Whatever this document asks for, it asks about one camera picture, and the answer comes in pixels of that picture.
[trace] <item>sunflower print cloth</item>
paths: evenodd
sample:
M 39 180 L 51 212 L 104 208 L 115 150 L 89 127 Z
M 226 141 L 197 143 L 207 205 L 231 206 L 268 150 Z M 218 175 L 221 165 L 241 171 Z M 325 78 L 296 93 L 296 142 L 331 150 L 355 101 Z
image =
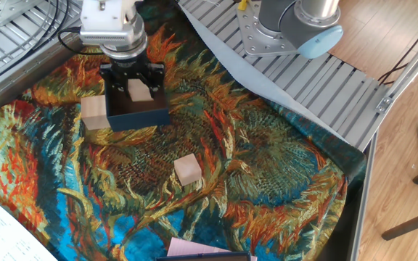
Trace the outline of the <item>sunflower print cloth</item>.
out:
M 154 260 L 172 237 L 312 260 L 362 154 L 235 82 L 171 0 L 139 12 L 171 124 L 86 130 L 80 100 L 103 94 L 108 60 L 75 56 L 0 108 L 0 205 L 59 260 Z M 191 153 L 202 179 L 182 187 L 173 161 Z

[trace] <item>metal grid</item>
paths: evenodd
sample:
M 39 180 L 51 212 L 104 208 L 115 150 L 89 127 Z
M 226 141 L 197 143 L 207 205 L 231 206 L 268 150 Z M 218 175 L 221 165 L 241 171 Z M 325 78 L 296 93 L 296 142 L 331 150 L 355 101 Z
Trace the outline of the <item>metal grid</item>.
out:
M 308 108 L 359 150 L 365 150 L 383 120 L 375 107 L 388 90 L 344 61 L 325 54 L 248 57 L 243 49 L 233 0 L 218 5 L 203 0 L 180 3 L 204 26 L 294 100 Z
M 0 73 L 4 72 L 13 63 L 18 62 L 36 44 L 46 40 L 40 40 L 40 38 L 53 20 L 56 3 L 55 0 L 44 0 L 13 21 L 0 27 Z M 48 37 L 59 27 L 65 15 L 65 10 L 66 0 L 59 0 L 57 20 L 54 22 Z M 67 21 L 77 20 L 80 12 L 81 5 L 76 1 L 70 1 Z

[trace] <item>wire rack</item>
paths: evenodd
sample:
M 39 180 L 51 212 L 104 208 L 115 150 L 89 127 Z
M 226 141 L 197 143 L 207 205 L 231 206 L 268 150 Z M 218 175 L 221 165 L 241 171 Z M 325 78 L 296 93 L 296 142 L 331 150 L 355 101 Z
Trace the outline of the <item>wire rack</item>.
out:
M 18 62 L 29 50 L 36 48 L 40 43 L 51 40 L 50 37 L 60 26 L 62 18 L 65 16 L 66 1 L 38 0 L 38 4 L 34 7 L 0 26 L 0 73 Z M 57 19 L 49 33 L 42 38 L 53 21 L 57 5 L 59 7 Z M 5 8 L 13 8 L 13 6 L 7 4 Z M 80 12 L 81 3 L 71 0 L 67 21 L 78 19 Z

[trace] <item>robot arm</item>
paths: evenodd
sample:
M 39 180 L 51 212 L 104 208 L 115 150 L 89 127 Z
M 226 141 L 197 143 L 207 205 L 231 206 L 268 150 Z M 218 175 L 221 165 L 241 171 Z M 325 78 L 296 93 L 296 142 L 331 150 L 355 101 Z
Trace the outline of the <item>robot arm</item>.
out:
M 81 11 L 80 39 L 86 45 L 99 45 L 112 59 L 130 59 L 147 46 L 142 17 L 136 12 L 137 0 L 85 0 Z
M 304 57 L 329 51 L 343 36 L 339 0 L 263 0 L 259 22 L 267 31 L 281 32 Z

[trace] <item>wooden cube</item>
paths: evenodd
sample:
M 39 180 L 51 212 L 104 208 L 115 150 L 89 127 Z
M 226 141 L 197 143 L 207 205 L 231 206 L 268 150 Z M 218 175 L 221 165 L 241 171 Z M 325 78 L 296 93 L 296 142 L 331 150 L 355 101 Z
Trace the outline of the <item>wooden cube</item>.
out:
M 173 166 L 182 186 L 186 186 L 202 177 L 201 167 L 194 154 L 173 161 Z
M 128 79 L 128 92 L 130 93 L 131 101 L 148 102 L 153 101 L 149 88 L 140 79 Z
M 106 116 L 106 96 L 92 96 L 81 99 L 81 119 L 89 130 L 110 128 Z

